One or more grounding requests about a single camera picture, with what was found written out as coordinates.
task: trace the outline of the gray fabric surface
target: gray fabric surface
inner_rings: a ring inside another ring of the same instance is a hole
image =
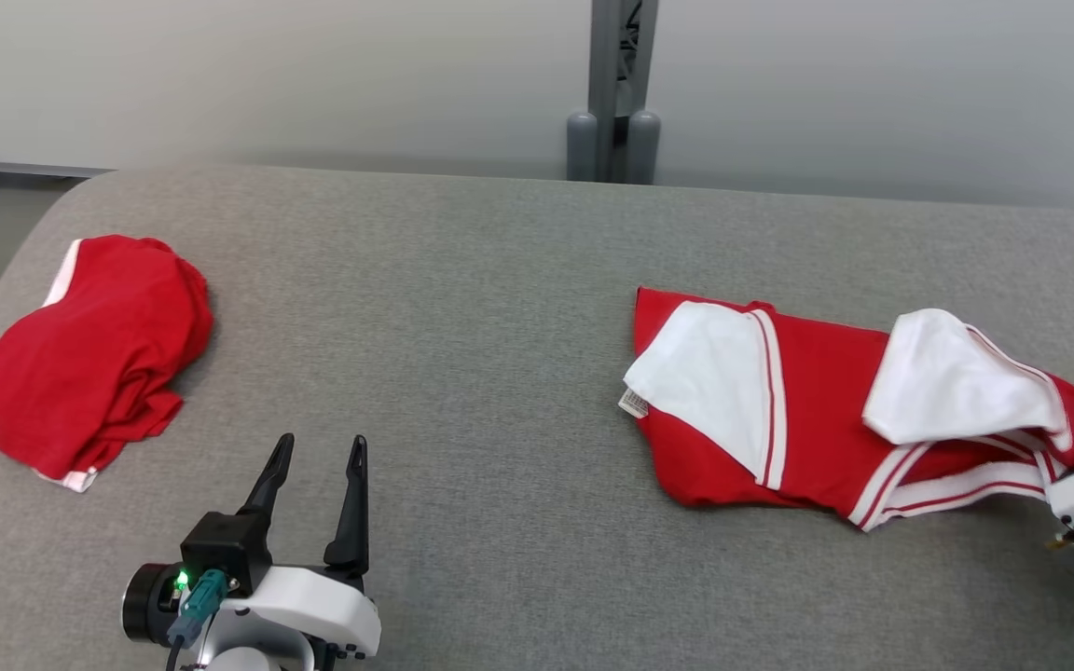
[[[615,407],[638,285],[887,329],[943,307],[1074,381],[1074,213],[204,166],[90,180],[0,283],[0,335],[74,237],[163,238],[217,329],[184,411],[84,496],[0,455],[0,668],[162,668],[119,630],[297,436],[272,530],[321,559],[371,442],[367,668],[1074,668],[1074,577],[1036,501],[895,521],[690,510]]]

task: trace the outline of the folded red and white garment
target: folded red and white garment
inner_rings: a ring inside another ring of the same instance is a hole
[[[1074,468],[1074,385],[954,315],[891,333],[640,289],[626,396],[683,505],[819,506],[866,531]]]
[[[73,242],[43,307],[0,339],[0,450],[85,492],[127,442],[173,420],[168,382],[213,326],[205,279],[165,244]]]

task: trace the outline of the teal cable connector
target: teal cable connector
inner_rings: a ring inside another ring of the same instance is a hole
[[[218,612],[227,592],[230,592],[227,582],[226,573],[218,569],[209,569],[201,574],[188,595],[188,600],[180,606],[180,614],[176,616],[172,627],[168,627],[168,640],[175,641],[176,637],[180,637],[187,648],[194,644],[197,637],[202,636],[205,622]]]

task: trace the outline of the barcode label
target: barcode label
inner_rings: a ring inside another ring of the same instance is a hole
[[[619,399],[619,407],[638,420],[643,420],[649,414],[649,404],[632,390],[624,390],[624,395]]]

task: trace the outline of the red fabric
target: red fabric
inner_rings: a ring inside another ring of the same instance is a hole
[[[656,477],[665,492],[682,505],[814,505],[851,517],[873,472],[890,453],[906,449],[879,437],[861,420],[889,335],[780,315],[767,303],[740,306],[641,288],[634,319],[638,356],[684,301],[715,303],[739,311],[759,309],[770,315],[787,396],[787,458],[781,487],[761,487],[752,472],[715,442],[678,418],[651,407],[648,417],[638,423],[648,438]],[[1061,453],[1049,446],[1041,429],[1030,434],[1048,454],[1074,467],[1074,385],[1053,379],[1069,412],[1073,446]],[[1002,437],[990,439],[1012,450],[972,441],[939,442],[913,464],[901,483],[955,476],[984,463],[1035,463],[1019,442]],[[1014,454],[1024,450],[1026,454]]]
[[[64,297],[0,339],[0,450],[57,480],[102,470],[173,420],[168,382],[213,324],[205,279],[165,244],[82,240]]]

